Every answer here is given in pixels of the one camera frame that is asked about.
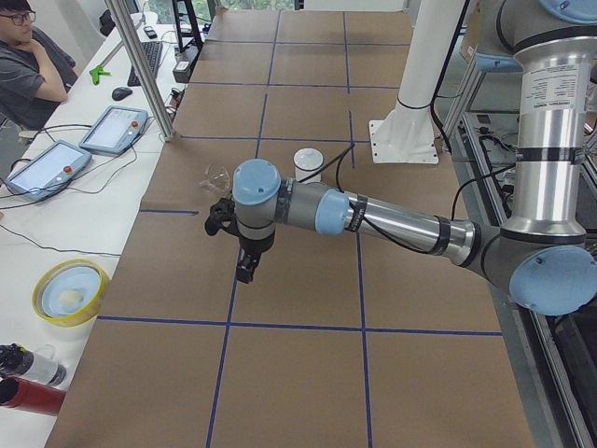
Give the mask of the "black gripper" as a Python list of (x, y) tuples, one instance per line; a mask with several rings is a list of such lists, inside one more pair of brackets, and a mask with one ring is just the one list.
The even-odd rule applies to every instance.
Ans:
[(263, 253), (271, 249), (274, 239), (275, 233), (261, 239), (252, 239), (243, 235), (239, 237), (243, 255), (236, 265), (235, 278), (237, 281), (251, 283), (254, 280), (257, 262)]

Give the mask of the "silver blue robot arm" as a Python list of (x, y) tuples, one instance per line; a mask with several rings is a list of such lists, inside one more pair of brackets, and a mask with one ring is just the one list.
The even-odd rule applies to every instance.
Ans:
[(479, 52), (512, 57), (522, 71), (515, 197), (497, 228), (428, 216), (324, 184), (280, 176), (269, 161), (233, 176), (230, 232), (248, 283), (285, 224), (338, 235), (368, 233), (409, 250), (448, 258), (541, 315), (566, 315), (593, 299), (596, 263), (576, 222), (584, 161), (587, 88), (596, 53), (592, 1), (485, 1)]

